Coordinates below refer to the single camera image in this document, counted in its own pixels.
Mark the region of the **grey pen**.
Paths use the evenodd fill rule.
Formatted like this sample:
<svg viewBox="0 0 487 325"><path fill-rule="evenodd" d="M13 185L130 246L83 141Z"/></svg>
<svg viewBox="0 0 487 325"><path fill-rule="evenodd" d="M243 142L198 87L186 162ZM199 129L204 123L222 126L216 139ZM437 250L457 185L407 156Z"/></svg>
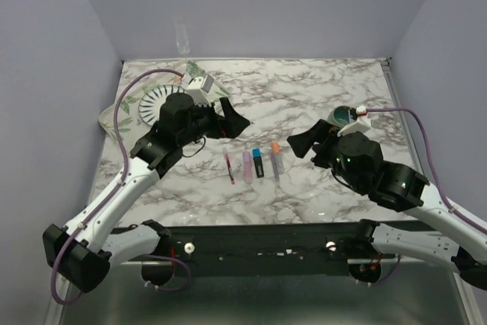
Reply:
<svg viewBox="0 0 487 325"><path fill-rule="evenodd" d="M272 169L273 169L275 181L279 182L280 176L279 176L279 169L277 166L277 160L275 158L275 154L272 151L270 152L270 159L271 159L271 163L272 163Z"/></svg>

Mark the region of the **purple pen cap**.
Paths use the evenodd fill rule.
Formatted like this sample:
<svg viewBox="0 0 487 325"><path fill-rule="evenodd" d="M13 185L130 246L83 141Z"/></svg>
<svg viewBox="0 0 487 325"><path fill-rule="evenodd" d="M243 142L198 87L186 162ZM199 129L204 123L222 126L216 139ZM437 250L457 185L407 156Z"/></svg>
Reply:
<svg viewBox="0 0 487 325"><path fill-rule="evenodd" d="M249 151L245 151L245 152L243 153L243 162L244 162L245 164L250 164L250 163L251 163L251 161L252 161L252 158L251 158L251 154L250 154L250 152L249 152Z"/></svg>

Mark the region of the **blue pen cap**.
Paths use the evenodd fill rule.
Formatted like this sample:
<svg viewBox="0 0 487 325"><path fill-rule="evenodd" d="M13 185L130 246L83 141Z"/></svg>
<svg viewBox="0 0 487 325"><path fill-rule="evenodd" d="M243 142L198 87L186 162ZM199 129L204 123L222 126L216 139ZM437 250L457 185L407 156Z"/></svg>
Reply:
<svg viewBox="0 0 487 325"><path fill-rule="evenodd" d="M252 156L253 156L253 159L258 159L258 158L261 158L261 151L259 148L254 148L252 150Z"/></svg>

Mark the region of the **pink thin pen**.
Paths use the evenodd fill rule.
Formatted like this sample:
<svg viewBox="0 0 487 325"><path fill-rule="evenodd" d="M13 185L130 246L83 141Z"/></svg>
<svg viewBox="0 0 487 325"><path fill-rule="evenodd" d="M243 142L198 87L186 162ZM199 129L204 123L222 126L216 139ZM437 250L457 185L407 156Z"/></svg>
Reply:
<svg viewBox="0 0 487 325"><path fill-rule="evenodd" d="M228 175L229 175L231 184L234 185L235 184L234 174L233 174L233 170L231 167L230 157L229 157L229 154L228 154L228 151L226 148L223 149L223 155L224 155L225 163L226 163L226 166L228 169Z"/></svg>

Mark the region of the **pink highlighter pen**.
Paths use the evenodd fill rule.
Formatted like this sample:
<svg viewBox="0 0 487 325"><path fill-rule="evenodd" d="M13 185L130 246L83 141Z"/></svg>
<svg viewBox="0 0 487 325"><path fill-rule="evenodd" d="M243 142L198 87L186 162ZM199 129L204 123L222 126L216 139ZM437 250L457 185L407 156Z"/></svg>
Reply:
<svg viewBox="0 0 487 325"><path fill-rule="evenodd" d="M243 170L245 182L251 183L253 181L252 163L250 161L245 161L243 163Z"/></svg>

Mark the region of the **blue black highlighter pen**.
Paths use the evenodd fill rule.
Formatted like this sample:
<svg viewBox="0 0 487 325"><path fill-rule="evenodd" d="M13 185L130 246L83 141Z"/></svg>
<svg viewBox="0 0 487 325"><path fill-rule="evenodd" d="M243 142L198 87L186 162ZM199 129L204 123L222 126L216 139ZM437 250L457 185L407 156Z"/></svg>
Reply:
<svg viewBox="0 0 487 325"><path fill-rule="evenodd" d="M253 163L254 163L255 170L256 170L256 176L258 178L263 178L264 177L264 170L263 170L263 161L262 161L262 158L260 156L254 157L253 158Z"/></svg>

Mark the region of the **orange clear marker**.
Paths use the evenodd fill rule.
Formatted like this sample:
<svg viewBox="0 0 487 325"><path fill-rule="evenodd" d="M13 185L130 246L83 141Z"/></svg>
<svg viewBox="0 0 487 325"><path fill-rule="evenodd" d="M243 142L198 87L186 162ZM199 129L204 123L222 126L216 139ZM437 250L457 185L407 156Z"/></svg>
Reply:
<svg viewBox="0 0 487 325"><path fill-rule="evenodd" d="M278 153L276 155L276 164L277 164L279 173L280 174L283 174L285 172L285 167L284 167L284 163L283 163L283 160L282 160L282 154L281 153Z"/></svg>

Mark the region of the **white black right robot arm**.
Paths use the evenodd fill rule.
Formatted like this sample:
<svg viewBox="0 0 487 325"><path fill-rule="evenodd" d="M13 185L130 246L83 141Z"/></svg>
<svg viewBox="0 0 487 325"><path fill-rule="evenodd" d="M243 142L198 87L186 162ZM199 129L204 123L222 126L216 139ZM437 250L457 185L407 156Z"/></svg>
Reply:
<svg viewBox="0 0 487 325"><path fill-rule="evenodd" d="M436 234L406 231L362 219L359 229L337 250L356 258L374 254L408 256L434 263L460 275L470 285L486 288L485 222L460 207L449 209L439 189L411 167L384 160L380 144L363 132L347 134L327 121L287 139L294 155L309 150L315 166L331 171L347 188L380 207L416 218Z"/></svg>

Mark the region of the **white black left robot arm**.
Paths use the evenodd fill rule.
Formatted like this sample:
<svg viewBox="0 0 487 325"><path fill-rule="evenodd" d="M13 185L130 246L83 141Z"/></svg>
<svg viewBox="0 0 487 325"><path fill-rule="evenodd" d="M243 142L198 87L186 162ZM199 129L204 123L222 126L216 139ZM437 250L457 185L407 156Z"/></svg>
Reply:
<svg viewBox="0 0 487 325"><path fill-rule="evenodd" d="M81 292L94 290L110 268L137 256L161 260L168 253L168 234L150 221L123 234L113 233L135 201L155 185L182 157L183 148L200 139L235 139L250 121L220 98L222 114L213 104L197 105L189 94L174 93L160 107L159 118L123 154L123 168L105 190L62 227L43 232L47 263Z"/></svg>

